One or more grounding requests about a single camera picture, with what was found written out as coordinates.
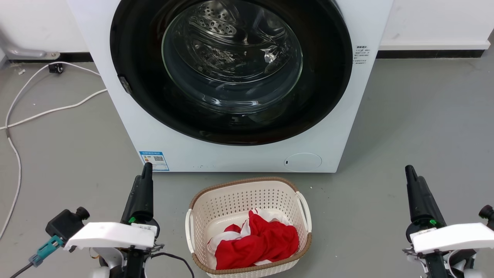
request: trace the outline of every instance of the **energy label sticker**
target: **energy label sticker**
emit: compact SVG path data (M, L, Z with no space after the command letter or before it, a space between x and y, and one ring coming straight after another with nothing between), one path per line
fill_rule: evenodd
M160 151L140 151L142 161L144 163L151 162L153 164L153 171L163 172L170 171L168 165L166 164L165 157Z

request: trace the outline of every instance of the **white washing machine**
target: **white washing machine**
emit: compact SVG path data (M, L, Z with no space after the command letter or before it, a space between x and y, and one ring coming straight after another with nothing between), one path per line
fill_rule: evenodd
M335 172L392 0L68 0L143 162Z

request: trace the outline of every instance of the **red and white fabric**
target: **red and white fabric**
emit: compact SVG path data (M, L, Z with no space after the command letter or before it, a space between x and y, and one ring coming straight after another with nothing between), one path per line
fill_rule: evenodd
M232 224L207 243L217 270L269 264L297 251L297 230L283 213L256 208L248 215L242 227Z

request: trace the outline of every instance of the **gray floor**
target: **gray floor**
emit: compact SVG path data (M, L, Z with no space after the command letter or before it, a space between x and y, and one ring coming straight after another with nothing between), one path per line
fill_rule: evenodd
M93 64L82 64L94 68ZM18 65L0 72L0 120L15 94L39 68ZM26 72L18 75L20 70ZM43 73L15 108L11 122L76 103L104 88L75 68ZM308 254L274 277L416 278L406 261L409 224L404 167L426 177L448 224L478 222L494 204L494 51L479 59L379 60L336 174L279 174L295 182L310 205L314 239ZM84 206L92 221L118 221L133 178L141 170L124 126L105 93L86 104L12 128L23 163L21 194L0 241L2 277L27 264L47 240L46 222L61 210ZM263 174L155 175L155 217L166 251L187 258L184 218L195 193L218 183ZM17 164L0 136L0 219L17 183ZM490 276L494 253L477 266ZM87 250L58 250L22 277L87 277L96 267ZM171 258L151 262L151 277L189 276Z

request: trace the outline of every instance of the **brown basket rim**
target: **brown basket rim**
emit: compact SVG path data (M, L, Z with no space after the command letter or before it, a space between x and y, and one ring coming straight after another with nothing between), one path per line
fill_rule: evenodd
M206 192L213 191L213 190L218 189L218 188L232 186L232 185L241 185L241 184L248 184L248 183L253 183L253 182L270 182L270 181L282 182L284 184L289 185L291 187L291 189L293 189L293 191L295 191L295 192L298 191L297 187L294 184L292 184L289 180L283 179L280 177L260 177L260 178L243 179L243 180L228 182L228 183L219 184L219 185L213 185L213 186L204 188L203 190L199 191L199 193L197 193L194 196L194 198L190 202L189 208L194 209L194 205L196 204L197 199L199 199L199 197L204 195Z
M192 199L190 206L189 206L189 209L193 209L194 204L196 203L197 199L199 199L199 197L206 192L209 192L209 191L212 191L212 190L215 190L218 188L222 188L222 187L232 186L232 185L240 185L240 184L246 184L246 183L252 183L252 182L267 182L267 181L283 182L283 183L289 185L293 189L293 191L298 192L298 189L294 184L292 184L287 179L283 179L280 177L261 177L261 178L243 179L243 180L228 182L228 183L224 183L224 184L220 184L220 185L210 186L208 188L201 190ZM238 273L245 273L245 272L252 272L252 271L257 271L257 270L273 268L273 267L277 267L280 265L284 265L284 264L296 261L296 260L300 259L301 257L303 257L305 255L305 253L307 253L311 243L312 243L312 233L310 232L307 234L307 241L305 242L304 248L300 252L296 253L295 255L293 255L289 258L286 258L284 260L281 260L281 261L277 261L277 262L273 262L273 263L265 264L265 265L261 265L261 266L248 267L248 268L216 270L216 269L211 269L211 268L205 266L203 263L201 263L199 258L197 257L197 255L195 253L192 253L192 259L194 260L194 263L196 263L196 265L201 270L203 270L204 272L209 273L209 274L213 274L213 275L238 274Z

